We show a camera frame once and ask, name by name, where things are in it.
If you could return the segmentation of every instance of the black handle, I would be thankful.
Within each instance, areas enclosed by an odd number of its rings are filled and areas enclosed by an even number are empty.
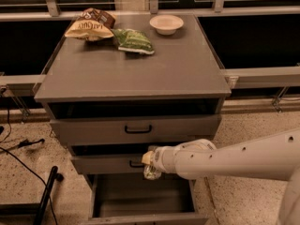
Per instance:
[[[124,131],[128,134],[141,134],[141,133],[149,133],[152,131],[152,126],[149,125],[147,130],[129,130],[128,126],[124,127]]]
[[[141,162],[134,162],[131,160],[129,161],[129,166],[130,168],[136,168],[136,169],[144,167],[144,165]]]

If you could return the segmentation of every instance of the bowl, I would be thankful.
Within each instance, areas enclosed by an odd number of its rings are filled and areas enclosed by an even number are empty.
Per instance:
[[[150,25],[161,35],[172,35],[184,25],[184,22],[173,15],[158,15],[150,20]]]

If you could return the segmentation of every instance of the snack bag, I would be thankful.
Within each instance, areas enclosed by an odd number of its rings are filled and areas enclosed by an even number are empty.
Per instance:
[[[152,44],[146,34],[132,29],[112,29],[119,43],[119,50],[133,53],[153,54]]]
[[[110,13],[89,8],[82,12],[81,16],[69,27],[65,33],[67,38],[78,38],[87,41],[98,41],[113,37],[111,28],[115,23],[115,17]]]

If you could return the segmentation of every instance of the concrete floor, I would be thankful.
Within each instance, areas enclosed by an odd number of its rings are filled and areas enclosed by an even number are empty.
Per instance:
[[[227,102],[222,111],[222,122],[213,143],[217,148],[249,141],[293,128],[300,128],[300,103],[283,105],[284,112],[277,113],[269,101],[248,106]],[[6,112],[1,124],[8,132]],[[47,180],[51,167],[58,166],[65,179],[55,183],[52,190],[54,211],[60,225],[81,224],[88,219],[91,190],[84,178],[76,173],[68,150],[51,134],[47,119],[37,115],[20,123],[16,112],[11,116],[11,134],[0,145],[9,148],[24,139],[45,139],[44,144],[34,144],[14,150],[13,153]],[[202,214],[210,219],[208,225],[268,225],[275,224],[286,182],[237,177],[214,176],[199,179],[195,194]],[[0,203],[39,203],[43,185],[14,158],[0,155]],[[31,217],[0,217],[0,224],[32,224]],[[54,224],[49,207],[43,224]]]

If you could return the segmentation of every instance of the gray cabinet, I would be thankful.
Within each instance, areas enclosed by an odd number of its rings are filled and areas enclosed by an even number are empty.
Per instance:
[[[164,37],[152,15],[122,15],[115,27],[144,31],[153,55],[117,51],[113,39],[66,39],[35,100],[91,189],[86,224],[204,224],[193,181],[143,179],[149,145],[211,138],[231,93],[193,15]]]

